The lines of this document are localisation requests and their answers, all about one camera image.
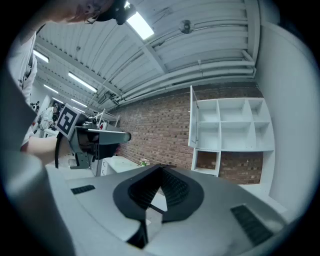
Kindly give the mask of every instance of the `person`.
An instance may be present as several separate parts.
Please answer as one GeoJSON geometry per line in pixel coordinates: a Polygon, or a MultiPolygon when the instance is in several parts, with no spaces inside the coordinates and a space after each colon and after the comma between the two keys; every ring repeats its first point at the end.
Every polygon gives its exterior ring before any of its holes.
{"type": "Polygon", "coordinates": [[[58,104],[55,104],[52,107],[48,107],[46,110],[44,110],[40,115],[35,123],[35,125],[32,128],[32,131],[34,134],[38,133],[39,138],[43,138],[45,134],[45,129],[48,129],[51,124],[53,124],[54,120],[54,114],[58,113],[60,111],[60,106],[58,104]]]}
{"type": "MultiPolygon", "coordinates": [[[[96,21],[118,19],[119,10],[122,10],[123,14],[125,4],[125,0],[51,0],[33,15],[13,42],[7,57],[9,72],[28,106],[31,88],[37,74],[37,60],[33,54],[36,32],[47,22],[93,24],[96,21]]],[[[38,138],[33,134],[29,128],[21,151],[37,156],[44,165],[51,163],[55,159],[57,138],[38,138]]],[[[70,151],[67,139],[62,139],[59,157],[69,154],[70,151]]]]}
{"type": "Polygon", "coordinates": [[[39,111],[39,103],[40,103],[40,101],[37,101],[36,103],[30,103],[32,110],[36,113],[38,113],[38,111],[39,111]]]}

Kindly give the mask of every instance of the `cabinet door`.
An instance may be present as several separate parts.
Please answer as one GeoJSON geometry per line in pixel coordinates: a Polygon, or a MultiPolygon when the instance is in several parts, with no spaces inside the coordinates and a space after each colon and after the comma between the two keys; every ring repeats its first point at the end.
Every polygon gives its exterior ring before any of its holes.
{"type": "Polygon", "coordinates": [[[198,105],[194,89],[190,86],[190,125],[188,146],[197,147],[198,105]]]}

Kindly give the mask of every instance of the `black grille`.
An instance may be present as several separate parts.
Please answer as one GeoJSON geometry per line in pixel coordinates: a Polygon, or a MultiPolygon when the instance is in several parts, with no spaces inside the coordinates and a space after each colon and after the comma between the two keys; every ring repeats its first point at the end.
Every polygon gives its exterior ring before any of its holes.
{"type": "Polygon", "coordinates": [[[74,195],[77,195],[77,194],[88,192],[88,191],[91,191],[94,189],[95,189],[95,187],[93,185],[86,185],[86,186],[72,188],[71,191],[74,195]]]}
{"type": "Polygon", "coordinates": [[[141,208],[147,209],[159,188],[162,188],[168,207],[184,201],[189,194],[189,186],[163,168],[158,168],[129,188],[129,196],[141,208]]]}
{"type": "Polygon", "coordinates": [[[273,233],[245,205],[234,207],[231,212],[254,246],[272,237],[273,233]]]}

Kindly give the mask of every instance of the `brick wall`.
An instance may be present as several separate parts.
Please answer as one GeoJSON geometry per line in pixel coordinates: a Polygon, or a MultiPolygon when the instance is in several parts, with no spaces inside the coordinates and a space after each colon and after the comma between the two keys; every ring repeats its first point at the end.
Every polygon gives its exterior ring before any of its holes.
{"type": "MultiPolygon", "coordinates": [[[[198,100],[262,97],[254,83],[204,85],[194,89],[198,100]]],[[[112,111],[112,114],[120,115],[118,127],[132,135],[129,143],[121,145],[118,154],[135,163],[147,158],[152,164],[191,169],[193,148],[188,147],[189,111],[189,88],[147,98],[112,111]]],[[[219,176],[241,184],[259,183],[261,168],[253,165],[262,164],[262,156],[252,154],[249,159],[254,164],[245,166],[246,170],[238,166],[241,159],[244,159],[241,153],[221,154],[219,176]]]]}
{"type": "Polygon", "coordinates": [[[217,153],[198,151],[198,157],[195,166],[205,169],[216,169],[217,164],[217,153]]]}

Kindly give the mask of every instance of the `corrugated metal ceiling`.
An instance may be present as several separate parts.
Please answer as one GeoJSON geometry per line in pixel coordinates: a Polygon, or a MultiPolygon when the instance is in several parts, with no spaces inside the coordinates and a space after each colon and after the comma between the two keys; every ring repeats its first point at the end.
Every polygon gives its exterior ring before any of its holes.
{"type": "Polygon", "coordinates": [[[154,31],[145,41],[129,25],[118,26],[114,20],[93,25],[48,23],[38,34],[35,49],[50,62],[39,61],[37,80],[61,91],[66,99],[73,97],[92,110],[103,110],[115,103],[98,104],[99,97],[119,96],[108,92],[109,85],[124,94],[166,73],[197,65],[198,60],[242,60],[242,50],[248,51],[251,39],[247,2],[256,0],[132,0],[154,31]],[[195,31],[181,33],[182,20],[190,20],[195,31]],[[59,51],[53,52],[48,43],[59,51]],[[97,88],[97,94],[68,72],[97,88]]]}

